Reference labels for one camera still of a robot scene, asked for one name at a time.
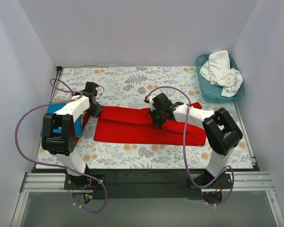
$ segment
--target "folded red fabric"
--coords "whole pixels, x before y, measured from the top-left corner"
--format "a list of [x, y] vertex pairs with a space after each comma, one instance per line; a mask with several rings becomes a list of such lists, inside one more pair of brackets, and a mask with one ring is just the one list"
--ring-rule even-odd
[[[192, 104], [200, 108], [199, 103]], [[98, 118], [94, 140], [113, 143], [141, 144], [183, 144], [184, 123], [167, 121], [162, 128], [152, 125], [149, 108], [131, 109], [117, 106], [104, 106]], [[205, 131], [188, 125], [186, 145], [201, 146], [205, 144]]]

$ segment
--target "white backdrop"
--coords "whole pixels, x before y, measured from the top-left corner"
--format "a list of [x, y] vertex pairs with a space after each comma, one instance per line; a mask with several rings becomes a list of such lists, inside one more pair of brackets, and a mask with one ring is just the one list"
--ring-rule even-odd
[[[48, 102], [48, 80], [55, 67], [17, 0], [0, 0], [0, 227], [10, 226], [24, 173], [33, 164], [18, 154], [14, 142], [20, 117]], [[20, 127], [23, 151], [36, 157], [42, 116], [32, 113]]]
[[19, 0], [55, 66], [194, 65], [234, 46], [257, 0]]
[[239, 107], [284, 215], [284, 0], [259, 0], [232, 50], [244, 77]]

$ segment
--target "white cloth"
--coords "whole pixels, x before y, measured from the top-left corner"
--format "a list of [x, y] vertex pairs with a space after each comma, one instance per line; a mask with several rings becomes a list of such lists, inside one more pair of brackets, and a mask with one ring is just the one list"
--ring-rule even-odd
[[218, 51], [208, 57], [208, 61], [200, 70], [201, 75], [211, 85], [222, 88], [222, 96], [233, 97], [240, 88], [243, 77], [238, 70], [230, 69], [230, 61], [227, 51]]

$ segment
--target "floral tablecloth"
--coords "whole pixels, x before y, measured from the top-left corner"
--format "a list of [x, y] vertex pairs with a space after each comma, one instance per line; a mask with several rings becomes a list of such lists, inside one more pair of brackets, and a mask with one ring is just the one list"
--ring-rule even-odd
[[[234, 103], [211, 104], [202, 99], [195, 67], [105, 67], [105, 68], [66, 68], [61, 79], [72, 89], [82, 90], [87, 81], [93, 81], [100, 88], [98, 100], [102, 105], [130, 108], [148, 107], [144, 97], [159, 86], [173, 86], [189, 95], [192, 103], [199, 102], [205, 110], [226, 108], [241, 127]], [[59, 88], [67, 89], [60, 84]], [[173, 89], [164, 88], [154, 94], [164, 92], [172, 102], [186, 98]], [[57, 92], [55, 101], [70, 99], [68, 93]], [[160, 144], [121, 144], [104, 143], [93, 140], [97, 119], [90, 118], [75, 151], [88, 164], [89, 168], [185, 168], [183, 147]], [[186, 155], [190, 168], [205, 168], [211, 156], [211, 147], [188, 146]], [[233, 168], [251, 168], [250, 152], [245, 138], [234, 149], [229, 159]], [[39, 148], [37, 161], [59, 164], [55, 156]], [[37, 168], [51, 168], [37, 165]]]

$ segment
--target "blue plastic tray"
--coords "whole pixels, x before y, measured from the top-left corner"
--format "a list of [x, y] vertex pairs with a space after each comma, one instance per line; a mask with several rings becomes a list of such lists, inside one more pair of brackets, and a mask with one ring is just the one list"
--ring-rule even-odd
[[[245, 88], [243, 83], [241, 84], [238, 92], [234, 97], [222, 97], [222, 87], [217, 85], [211, 85], [208, 80], [202, 77], [202, 75], [200, 74], [200, 70], [205, 64], [205, 62], [208, 61], [208, 57], [209, 54], [203, 54], [197, 57], [197, 59], [195, 60], [195, 66], [198, 73], [198, 79], [203, 99], [209, 103], [232, 103], [241, 99], [245, 94]], [[238, 70], [235, 61], [231, 57], [229, 57], [229, 60], [231, 68]]]

